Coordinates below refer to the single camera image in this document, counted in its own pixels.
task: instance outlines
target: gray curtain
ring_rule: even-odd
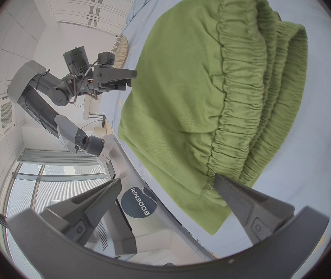
[[[43,151],[25,149],[18,158],[21,163],[34,163],[42,165],[98,165],[95,156],[78,152],[78,154],[69,151]]]

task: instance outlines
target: white wall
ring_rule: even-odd
[[[33,59],[58,78],[68,74],[68,69],[63,58],[63,54],[75,47],[84,46],[90,63],[97,59],[98,53],[111,51],[116,40],[114,35],[110,35],[99,30],[60,23],[58,26],[47,26],[36,46]],[[44,94],[43,98],[61,115],[65,115],[78,127],[95,121],[97,119],[83,120],[84,107],[75,105],[56,106]],[[84,103],[84,97],[78,97],[76,105]],[[84,127],[85,132],[93,131],[94,127],[100,127],[102,121],[92,123]],[[22,134],[25,147],[37,150],[65,150],[58,139],[47,133],[29,115],[26,115],[26,123],[22,126]]]
[[[33,0],[9,0],[0,11],[0,94],[4,94],[17,70],[32,59],[45,28]],[[16,123],[0,142],[0,192],[10,168],[24,149],[22,125],[25,112],[16,106]]]

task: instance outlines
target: blue bedsheet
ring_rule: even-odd
[[[182,0],[136,0],[123,34],[129,52],[123,68],[135,69],[144,43],[154,23]],[[303,24],[309,41],[308,75],[303,101],[293,127],[274,159],[265,168],[254,188],[293,204],[297,213],[310,205],[330,216],[326,243],[301,267],[297,278],[312,267],[331,236],[331,18],[317,0],[269,0],[285,21]],[[102,109],[117,133],[122,106],[131,92],[103,94]],[[169,211],[207,249],[223,257],[251,246],[233,214],[220,230],[210,236],[181,211],[144,168],[131,149],[121,142],[134,166]]]

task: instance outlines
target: air vent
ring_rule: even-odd
[[[100,221],[97,226],[98,234],[100,235],[101,243],[102,243],[102,249],[105,250],[107,248],[107,235],[106,230],[103,227],[102,222]]]
[[[16,126],[15,105],[7,94],[0,95],[0,141]]]

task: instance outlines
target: circular logo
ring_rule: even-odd
[[[145,218],[154,213],[158,206],[154,193],[144,187],[133,187],[127,190],[122,197],[123,211],[133,218]]]

